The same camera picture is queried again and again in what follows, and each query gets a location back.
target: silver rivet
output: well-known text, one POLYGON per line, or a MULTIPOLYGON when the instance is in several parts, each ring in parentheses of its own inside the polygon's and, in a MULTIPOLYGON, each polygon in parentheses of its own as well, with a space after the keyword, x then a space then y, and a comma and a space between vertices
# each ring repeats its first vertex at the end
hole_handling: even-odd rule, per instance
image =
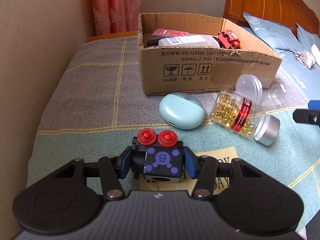
POLYGON ((107 192, 107 196, 111 198, 117 198, 122 196, 122 191, 119 189, 111 189, 107 192))
POLYGON ((210 195, 210 191, 205 188, 199 188, 199 189, 196 189, 195 195, 197 197, 207 197, 210 195))

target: wooden bed frame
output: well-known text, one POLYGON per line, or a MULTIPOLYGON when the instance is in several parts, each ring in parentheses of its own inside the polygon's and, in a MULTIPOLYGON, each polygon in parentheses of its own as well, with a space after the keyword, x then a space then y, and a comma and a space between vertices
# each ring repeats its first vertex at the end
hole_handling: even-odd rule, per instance
POLYGON ((296 23, 319 36, 319 19, 303 0, 226 0, 223 17, 249 27, 243 12, 292 28, 295 36, 296 23))

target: pink curtain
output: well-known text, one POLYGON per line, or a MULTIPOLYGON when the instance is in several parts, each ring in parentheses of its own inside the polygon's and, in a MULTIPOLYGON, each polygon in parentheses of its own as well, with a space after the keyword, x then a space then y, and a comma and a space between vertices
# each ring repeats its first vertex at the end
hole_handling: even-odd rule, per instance
POLYGON ((140 0, 92 0, 97 35, 138 29, 140 0))

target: clear plastic container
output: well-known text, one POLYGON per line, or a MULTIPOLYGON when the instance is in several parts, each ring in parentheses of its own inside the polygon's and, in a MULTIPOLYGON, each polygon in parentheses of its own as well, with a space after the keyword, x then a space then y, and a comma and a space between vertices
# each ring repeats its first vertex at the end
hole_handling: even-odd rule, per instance
POLYGON ((236 83, 236 93, 261 106, 280 105, 284 101, 287 90, 280 78, 275 78, 269 89, 263 89, 260 80, 250 74, 242 75, 236 83))
POLYGON ((280 120, 266 113, 262 106, 231 91, 221 91, 210 119, 248 139, 270 145, 276 139, 280 120))
POLYGON ((164 38, 159 40, 158 46, 220 48, 220 45, 215 40, 215 38, 213 38, 211 35, 205 35, 205 34, 164 38))

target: bottle with gold capsules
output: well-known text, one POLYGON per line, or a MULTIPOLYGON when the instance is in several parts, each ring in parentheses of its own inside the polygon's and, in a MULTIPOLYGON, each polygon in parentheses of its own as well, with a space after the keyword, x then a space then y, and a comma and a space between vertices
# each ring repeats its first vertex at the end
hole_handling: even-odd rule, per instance
POLYGON ((219 93, 210 119, 267 146, 274 142, 280 129, 280 120, 266 113, 262 106, 227 90, 219 93))

